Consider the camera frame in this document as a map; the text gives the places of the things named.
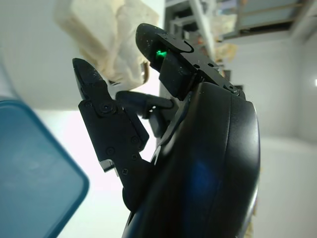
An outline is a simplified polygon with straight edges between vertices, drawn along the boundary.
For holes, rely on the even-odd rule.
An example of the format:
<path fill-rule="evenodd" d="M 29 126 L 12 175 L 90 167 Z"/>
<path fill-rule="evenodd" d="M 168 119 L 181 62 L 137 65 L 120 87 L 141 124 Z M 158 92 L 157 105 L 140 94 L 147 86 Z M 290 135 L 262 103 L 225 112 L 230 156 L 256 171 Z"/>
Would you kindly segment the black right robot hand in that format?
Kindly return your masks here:
<path fill-rule="evenodd" d="M 136 45 L 171 98 L 119 91 L 72 61 L 79 110 L 102 169 L 115 169 L 130 210 L 125 238 L 241 238 L 256 203 L 254 105 L 190 43 L 140 24 Z"/>

